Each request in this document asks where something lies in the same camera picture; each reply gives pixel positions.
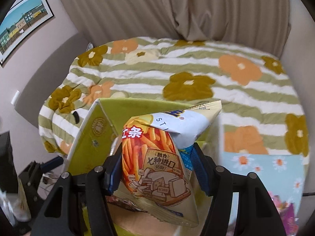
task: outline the white chinese character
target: white chinese character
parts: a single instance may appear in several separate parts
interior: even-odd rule
[[[126,131],[128,131],[127,127],[125,127],[122,131],[122,138],[126,138],[127,136],[125,136]]]
[[[133,126],[129,131],[128,137],[132,137],[132,138],[140,137],[142,133],[143,131],[141,131],[140,128],[136,128],[135,126]]]

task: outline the white object on headboard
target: white object on headboard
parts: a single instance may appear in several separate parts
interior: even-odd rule
[[[17,90],[15,95],[14,95],[14,97],[12,98],[12,101],[11,101],[12,105],[15,105],[15,103],[18,100],[19,96],[20,96],[20,92]]]

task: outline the blue sky in painting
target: blue sky in painting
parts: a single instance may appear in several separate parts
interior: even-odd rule
[[[13,11],[5,17],[2,24],[0,25],[0,34],[6,29],[12,26],[14,23],[17,23],[19,19],[25,12],[39,6],[42,3],[42,0],[28,0],[20,6],[13,8]]]

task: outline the painting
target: painting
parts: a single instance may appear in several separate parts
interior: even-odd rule
[[[0,65],[33,30],[53,17],[47,0],[22,0],[0,25]]]

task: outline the daisy print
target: daisy print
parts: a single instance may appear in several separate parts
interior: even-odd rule
[[[281,172],[287,169],[287,166],[286,166],[287,162],[282,157],[276,157],[272,163],[275,170],[278,170],[278,172]]]
[[[244,154],[240,156],[234,156],[232,161],[235,162],[234,168],[242,170],[248,168],[251,165],[251,162],[254,161],[254,159],[251,158],[249,154]]]
[[[260,173],[262,170],[264,170],[264,168],[260,166],[259,164],[254,164],[252,168],[255,173]]]
[[[299,193],[300,190],[302,189],[302,186],[303,186],[303,180],[302,180],[302,178],[298,178],[298,179],[295,180],[295,182],[294,182],[293,191],[294,191],[295,193]]]

